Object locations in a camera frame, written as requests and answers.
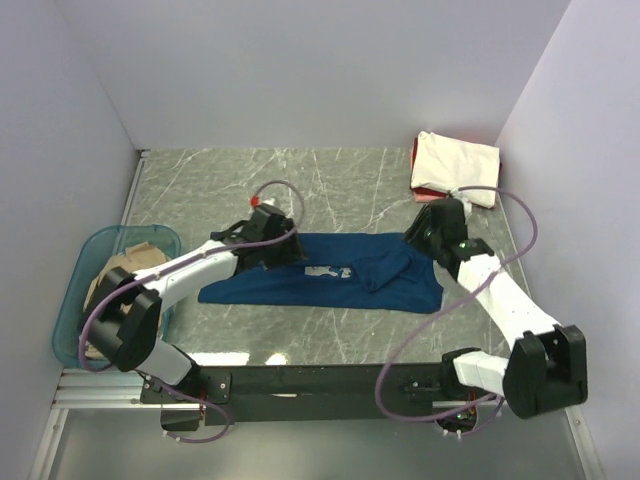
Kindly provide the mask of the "blue t shirt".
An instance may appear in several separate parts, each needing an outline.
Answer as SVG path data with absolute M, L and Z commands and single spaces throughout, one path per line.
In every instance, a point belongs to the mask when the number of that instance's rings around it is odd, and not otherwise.
M 401 233 L 302 233 L 306 258 L 252 268 L 202 288 L 202 304 L 382 309 L 431 314 L 443 287 L 433 260 Z

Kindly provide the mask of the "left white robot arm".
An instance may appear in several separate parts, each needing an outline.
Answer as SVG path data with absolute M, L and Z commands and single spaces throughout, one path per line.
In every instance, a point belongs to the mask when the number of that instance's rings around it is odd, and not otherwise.
M 79 362 L 90 367 L 92 346 L 121 372 L 135 371 L 173 394 L 203 397 L 201 367 L 158 336 L 161 316 L 185 297 L 261 266 L 292 264 L 304 256 L 295 221 L 269 204 L 232 224 L 202 246 L 155 267 L 127 272 L 115 267 L 94 291 L 79 335 Z

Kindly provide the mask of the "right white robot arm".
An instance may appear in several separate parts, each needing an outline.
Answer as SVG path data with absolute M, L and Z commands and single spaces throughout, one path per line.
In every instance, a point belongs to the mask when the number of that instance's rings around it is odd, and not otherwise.
M 506 358 L 479 349 L 444 355 L 440 384 L 446 392 L 470 387 L 501 396 L 521 419 L 587 400 L 584 334 L 545 313 L 513 280 L 493 249 L 484 240 L 469 237 L 460 200 L 441 198 L 423 206 L 405 239 L 475 295 L 509 347 Z

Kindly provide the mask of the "folded pink t shirt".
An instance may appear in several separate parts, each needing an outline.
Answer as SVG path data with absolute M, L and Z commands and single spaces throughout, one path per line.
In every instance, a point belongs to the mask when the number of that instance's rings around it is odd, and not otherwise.
M 413 147 L 411 150 L 410 156 L 410 178 L 413 178 L 414 166 L 417 157 L 417 148 L 418 148 L 418 137 L 414 138 Z M 409 185 L 410 191 L 414 196 L 414 200 L 417 203 L 429 203 L 433 200 L 438 200 L 440 198 L 445 198 L 447 196 L 446 193 L 438 192 L 432 189 L 428 189 L 425 187 L 413 187 Z

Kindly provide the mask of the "folded red t shirt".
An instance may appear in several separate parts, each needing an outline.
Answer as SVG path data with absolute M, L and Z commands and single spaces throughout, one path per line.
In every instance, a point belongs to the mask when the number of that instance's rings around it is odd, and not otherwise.
M 447 191 L 440 192 L 425 187 L 411 188 L 411 192 L 414 195 L 414 199 L 418 203 L 426 203 L 438 198 L 445 198 L 449 195 Z

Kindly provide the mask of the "folded white t shirt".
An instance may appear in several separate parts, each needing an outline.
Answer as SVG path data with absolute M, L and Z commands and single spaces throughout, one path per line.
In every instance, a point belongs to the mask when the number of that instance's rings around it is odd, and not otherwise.
M 467 186 L 497 187 L 501 169 L 498 147 L 433 132 L 420 132 L 410 185 L 440 192 Z

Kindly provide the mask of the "beige t shirt in bin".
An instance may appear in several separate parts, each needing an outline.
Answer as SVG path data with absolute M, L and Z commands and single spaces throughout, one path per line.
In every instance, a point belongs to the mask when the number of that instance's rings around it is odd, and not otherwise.
M 132 273 L 137 270 L 158 266 L 169 259 L 170 257 L 160 248 L 149 242 L 127 247 L 123 253 L 111 256 L 99 274 L 91 281 L 84 301 L 83 312 L 89 312 L 89 304 L 93 299 L 94 293 L 108 271 L 116 267 L 121 267 L 126 272 Z

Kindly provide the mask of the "teal plastic bin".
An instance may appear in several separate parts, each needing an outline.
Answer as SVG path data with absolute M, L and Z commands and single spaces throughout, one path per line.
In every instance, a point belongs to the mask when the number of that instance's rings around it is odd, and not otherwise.
M 68 368 L 78 368 L 79 335 L 85 321 L 84 301 L 91 281 L 107 260 L 127 247 L 149 242 L 160 248 L 169 260 L 181 255 L 178 234 L 162 225 L 109 226 L 94 233 L 80 250 L 53 331 L 52 348 L 56 358 Z

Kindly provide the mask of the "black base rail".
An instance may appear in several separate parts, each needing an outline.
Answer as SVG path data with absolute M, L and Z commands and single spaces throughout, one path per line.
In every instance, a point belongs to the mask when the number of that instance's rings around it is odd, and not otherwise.
M 186 393 L 222 407 L 233 422 L 378 419 L 374 388 L 380 364 L 203 367 Z M 426 416 L 441 402 L 486 394 L 453 378 L 440 363 L 395 364 L 385 377 L 385 407 Z

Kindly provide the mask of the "aluminium frame rail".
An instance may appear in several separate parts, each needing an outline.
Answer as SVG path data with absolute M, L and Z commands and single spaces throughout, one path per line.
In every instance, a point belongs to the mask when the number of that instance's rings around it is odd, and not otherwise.
M 48 479 L 72 410 L 127 409 L 139 406 L 143 380 L 134 373 L 91 373 L 64 369 L 28 479 Z

